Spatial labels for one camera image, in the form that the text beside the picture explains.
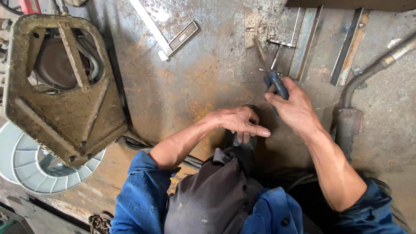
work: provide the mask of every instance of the button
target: button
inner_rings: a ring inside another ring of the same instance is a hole
[[[280,224],[282,225],[282,226],[287,226],[287,225],[289,225],[289,223],[290,223],[290,220],[288,219],[288,218],[284,218],[284,219],[282,219],[282,221],[280,222]]]

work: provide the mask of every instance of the jacket sleeve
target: jacket sleeve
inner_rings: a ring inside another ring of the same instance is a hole
[[[163,233],[167,191],[171,184],[170,177],[175,173],[160,170],[146,153],[139,152],[134,156],[127,174],[117,196],[110,233]]]
[[[400,226],[393,222],[389,197],[380,191],[371,179],[365,180],[367,190],[350,208],[341,212],[340,221],[336,224],[340,233],[379,233],[404,234]]]

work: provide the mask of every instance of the gray pants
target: gray pants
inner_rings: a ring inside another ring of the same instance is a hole
[[[238,233],[251,213],[259,182],[246,178],[237,158],[219,148],[197,174],[181,180],[169,198],[166,234]]]

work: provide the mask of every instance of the worn fabric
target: worn fabric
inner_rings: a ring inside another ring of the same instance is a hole
[[[169,177],[174,173],[159,170],[146,153],[136,154],[128,170],[128,178],[117,196],[110,232],[163,233],[168,201],[166,192],[171,183]],[[391,198],[380,192],[373,181],[366,180],[366,183],[368,187],[364,195],[354,206],[338,213],[339,221],[335,225],[342,233],[405,233],[393,223],[389,209]],[[240,232],[303,233],[302,210],[281,187],[262,189],[252,214],[245,219]]]
[[[197,174],[181,180],[169,198],[165,234],[238,233],[263,188],[239,167],[216,149]]]

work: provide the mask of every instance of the hand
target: hand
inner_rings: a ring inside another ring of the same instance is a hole
[[[266,100],[276,107],[282,120],[295,134],[303,137],[317,129],[322,129],[318,116],[312,108],[309,96],[289,77],[282,78],[289,92],[289,100],[273,93],[266,93]]]
[[[208,114],[206,118],[215,120],[216,127],[223,127],[232,132],[237,132],[237,139],[240,143],[248,143],[250,135],[270,136],[268,129],[258,125],[259,117],[248,106],[219,109]]]

